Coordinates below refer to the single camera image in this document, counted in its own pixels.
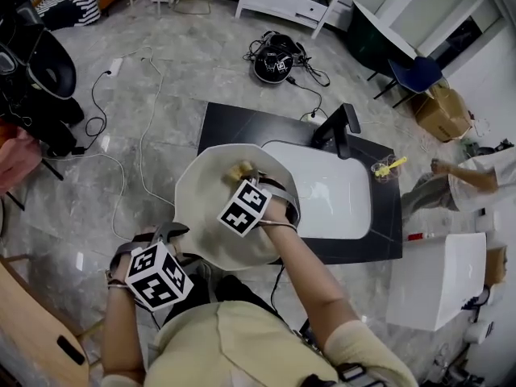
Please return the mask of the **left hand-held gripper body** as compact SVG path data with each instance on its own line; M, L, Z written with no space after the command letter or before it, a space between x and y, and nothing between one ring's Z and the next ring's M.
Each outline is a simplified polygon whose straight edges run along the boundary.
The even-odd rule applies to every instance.
M113 278L121 255L131 255L124 282ZM155 242L155 236L137 235L120 245L110 262L109 287L123 289L135 303L148 311L157 311L184 301L194 287L186 271L169 251L167 243Z

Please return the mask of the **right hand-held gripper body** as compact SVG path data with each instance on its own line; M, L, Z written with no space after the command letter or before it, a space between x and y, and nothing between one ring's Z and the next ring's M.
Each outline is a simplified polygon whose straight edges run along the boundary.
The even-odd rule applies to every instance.
M264 218L265 211L273 199L285 203L286 222ZM217 216L217 220L240 237L245 237L252 229L263 226L286 226L296 231L299 224L299 208L294 196L277 181L267 177L261 177L258 181L244 179Z

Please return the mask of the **person's right hand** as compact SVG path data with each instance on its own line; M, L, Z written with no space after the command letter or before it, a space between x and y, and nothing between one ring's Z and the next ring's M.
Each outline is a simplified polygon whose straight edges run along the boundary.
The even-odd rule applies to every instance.
M265 209L264 216L260 223L266 226L289 225L286 217L287 201L283 198L272 197Z

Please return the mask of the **person's left hand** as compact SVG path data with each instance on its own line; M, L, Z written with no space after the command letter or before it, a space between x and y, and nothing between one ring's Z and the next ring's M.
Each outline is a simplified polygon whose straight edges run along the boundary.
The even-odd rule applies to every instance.
M124 282L127 275L127 270L131 265L131 255L129 253L121 255L119 265L113 274L113 278Z

